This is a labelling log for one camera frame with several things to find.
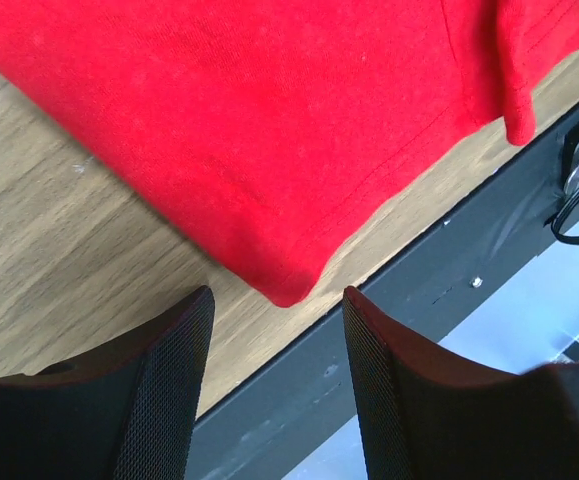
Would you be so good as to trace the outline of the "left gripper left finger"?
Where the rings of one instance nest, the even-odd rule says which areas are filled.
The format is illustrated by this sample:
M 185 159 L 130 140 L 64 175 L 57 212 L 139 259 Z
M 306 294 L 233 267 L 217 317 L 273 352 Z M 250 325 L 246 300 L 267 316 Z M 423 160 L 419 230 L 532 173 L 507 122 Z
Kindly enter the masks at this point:
M 200 287 L 34 375 L 0 377 L 0 479 L 181 479 L 215 313 Z

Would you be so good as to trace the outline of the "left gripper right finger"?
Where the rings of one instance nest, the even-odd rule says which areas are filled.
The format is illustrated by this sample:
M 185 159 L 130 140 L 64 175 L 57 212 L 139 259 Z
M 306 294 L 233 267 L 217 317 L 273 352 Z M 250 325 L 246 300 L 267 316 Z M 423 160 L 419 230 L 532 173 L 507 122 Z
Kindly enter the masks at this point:
M 343 319 L 369 478 L 579 479 L 579 363 L 487 367 L 353 287 Z

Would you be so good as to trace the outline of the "red t shirt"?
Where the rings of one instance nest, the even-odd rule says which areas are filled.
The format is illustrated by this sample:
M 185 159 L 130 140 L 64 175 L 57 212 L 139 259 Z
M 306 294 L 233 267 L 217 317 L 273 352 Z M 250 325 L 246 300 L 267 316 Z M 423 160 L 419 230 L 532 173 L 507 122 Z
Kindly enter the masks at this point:
M 579 49 L 579 1 L 0 1 L 0 73 L 275 305 Z

